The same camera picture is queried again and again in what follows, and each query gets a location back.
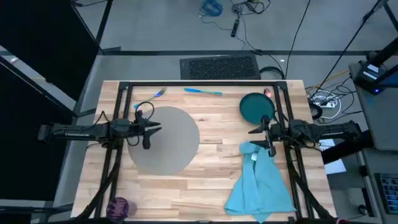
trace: light blue cloth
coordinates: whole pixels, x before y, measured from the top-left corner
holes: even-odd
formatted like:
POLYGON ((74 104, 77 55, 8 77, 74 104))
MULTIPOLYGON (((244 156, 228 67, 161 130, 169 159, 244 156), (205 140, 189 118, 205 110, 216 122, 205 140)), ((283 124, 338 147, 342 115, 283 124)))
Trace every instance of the light blue cloth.
POLYGON ((225 205, 229 215, 253 215, 260 223, 274 212, 294 212, 289 191, 268 149, 245 142, 240 145, 244 154, 242 176, 236 182, 225 205), (257 160, 252 154, 257 153, 257 160))

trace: keyboard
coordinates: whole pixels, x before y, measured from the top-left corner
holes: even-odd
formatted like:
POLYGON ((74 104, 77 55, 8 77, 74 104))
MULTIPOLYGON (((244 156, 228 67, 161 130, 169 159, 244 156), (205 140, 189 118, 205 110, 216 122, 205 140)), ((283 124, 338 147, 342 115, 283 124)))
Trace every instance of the keyboard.
POLYGON ((398 174, 375 174, 386 213, 398 215, 398 174))
POLYGON ((261 79, 253 55, 186 58, 180 68, 183 80, 261 79))

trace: wooden table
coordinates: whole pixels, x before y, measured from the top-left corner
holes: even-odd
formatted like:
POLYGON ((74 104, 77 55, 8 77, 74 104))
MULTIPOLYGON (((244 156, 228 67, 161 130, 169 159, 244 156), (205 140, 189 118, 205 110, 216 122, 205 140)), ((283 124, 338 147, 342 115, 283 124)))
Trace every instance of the wooden table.
MULTIPOLYGON (((118 85, 119 82, 116 81, 103 83, 96 117, 102 111, 109 118, 112 117, 118 85)), ((294 118, 312 123, 303 82, 289 80, 287 86, 294 118)), ((264 86, 197 87, 201 90, 222 91, 223 96, 187 93, 184 92, 184 87, 186 86, 169 86, 163 96, 152 102, 155 107, 174 106, 192 116, 200 131, 198 152, 191 163, 175 175, 150 175, 137 170, 129 156, 127 144, 124 143, 116 196, 133 201, 138 206, 137 213, 133 217, 128 217, 127 220, 253 221, 250 215, 227 215, 224 205, 241 175, 243 156, 239 154, 239 144, 248 140, 264 139, 263 134, 248 134, 248 131, 254 129, 255 126, 243 120, 239 113, 239 102, 245 94, 262 93, 264 86)), ((160 88, 159 86, 135 86, 132 91, 131 105, 150 98, 160 88)), ((283 97, 281 98, 283 111, 287 114, 283 97)), ((124 102, 121 105, 121 114, 123 108, 124 102)), ((149 110, 149 107, 143 107, 142 110, 149 110)), ((133 112, 134 110, 130 109, 130 120, 134 120, 133 112)), ((281 142, 275 142, 274 145, 277 150, 275 163, 286 186, 290 189, 283 145, 281 142)), ((105 151, 95 146, 87 150, 73 206, 73 217, 82 212, 100 186, 105 151)), ((335 208, 320 153, 313 149, 302 149, 302 155, 309 189, 331 215, 335 216, 335 208)), ((105 193, 102 217, 105 216, 109 189, 105 193)), ((299 196, 303 216, 306 217, 301 190, 299 190, 299 196)), ((286 221, 289 216, 294 217, 295 213, 274 213, 267 221, 286 221)))

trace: concrete floor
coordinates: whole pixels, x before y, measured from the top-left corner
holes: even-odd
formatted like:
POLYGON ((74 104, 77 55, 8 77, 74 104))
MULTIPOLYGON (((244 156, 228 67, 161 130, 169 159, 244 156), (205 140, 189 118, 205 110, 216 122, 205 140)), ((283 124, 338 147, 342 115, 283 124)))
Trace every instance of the concrete floor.
MULTIPOLYGON (((89 4, 95 1, 80 2, 89 4)), ((231 3, 228 0, 219 0, 219 2, 224 5, 222 15, 205 19, 215 21, 221 27, 230 28, 236 18, 230 10, 231 3)), ((298 33, 294 50, 343 50, 359 27, 362 17, 375 2, 376 0, 312 1, 298 33)), ((121 46, 122 50, 240 50, 242 42, 231 38, 229 31, 219 30, 214 24, 201 22, 200 4, 200 0, 114 0, 101 47, 121 46)), ((245 16, 250 43, 258 49, 290 50, 306 4, 307 0, 274 0, 265 13, 245 16)), ((398 1, 390 1, 389 4, 394 14, 398 16, 398 1)), ((77 8, 94 36, 98 31, 105 5, 104 2, 77 8)), ((397 34, 386 12, 381 9, 363 27, 349 50, 379 50, 397 37, 397 34)), ((242 23, 239 26, 238 37, 244 39, 242 23)), ((274 57, 278 61, 285 60, 280 62, 285 70, 287 56, 274 57)), ((180 79, 181 58, 192 58, 192 56, 98 56, 90 75, 82 110, 96 107, 103 80, 180 79)), ((324 79, 337 58, 337 56, 318 55, 291 56, 288 79, 303 80, 305 86, 316 85, 324 79)), ((349 63, 363 59, 362 56, 344 56, 332 74, 347 69, 349 63)), ((268 56, 257 56, 257 62, 259 67, 275 66, 275 62, 268 56)), ((392 67, 397 63, 398 57, 392 57, 386 62, 386 66, 392 67)), ((24 69, 24 65, 16 64, 16 66, 24 69)), ((341 82, 347 77, 348 74, 342 75, 325 86, 341 82)), ((277 78, 275 74, 262 74, 262 79, 277 78)), ((346 86, 354 90, 351 80, 346 82, 346 86)), ((356 94, 354 97, 354 105, 349 111, 361 110, 356 94)), ((351 96, 344 97, 343 108, 348 106, 351 100, 351 96)), ((326 115, 333 113, 334 110, 325 112, 326 115)), ((363 114, 346 116, 336 122, 343 123, 351 119, 357 122, 361 129, 367 129, 363 114)), ((93 116, 79 120, 80 124, 92 122, 93 116)), ((84 147, 85 144, 81 142, 72 144, 54 201, 55 205, 73 202, 85 155, 82 150, 84 147)), ((341 205, 347 195, 352 197, 351 202, 361 203, 363 199, 358 194, 342 192, 341 187, 332 191, 336 205, 341 205)), ((337 212, 340 218, 358 216, 355 210, 347 211, 345 208, 339 210, 339 207, 337 212)), ((68 214, 62 214, 52 219, 63 219, 67 216, 68 214)))

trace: blue cable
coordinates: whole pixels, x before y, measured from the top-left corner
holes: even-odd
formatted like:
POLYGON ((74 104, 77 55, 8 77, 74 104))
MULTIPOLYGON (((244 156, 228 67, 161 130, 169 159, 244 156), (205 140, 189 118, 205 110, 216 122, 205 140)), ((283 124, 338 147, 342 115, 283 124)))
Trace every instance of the blue cable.
POLYGON ((223 5, 216 0, 204 0, 200 11, 204 16, 219 16, 223 12, 223 5))

